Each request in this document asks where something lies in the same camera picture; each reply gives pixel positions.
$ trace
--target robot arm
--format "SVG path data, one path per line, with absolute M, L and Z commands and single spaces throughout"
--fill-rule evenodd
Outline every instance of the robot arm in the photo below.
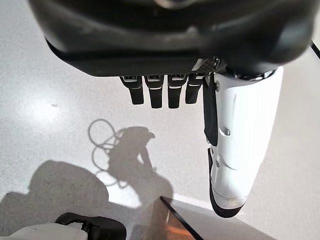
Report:
M 97 77 L 121 76 L 132 103 L 170 108 L 203 85 L 210 198 L 244 205 L 264 159 L 283 66 L 309 45 L 319 0 L 29 0 L 55 55 Z
M 279 67 L 251 80 L 215 74 L 203 87 L 205 123 L 212 121 L 208 108 L 217 112 L 214 127 L 205 133 L 211 144 L 210 200 L 221 217 L 236 215 L 253 186 L 271 136 L 283 72 Z

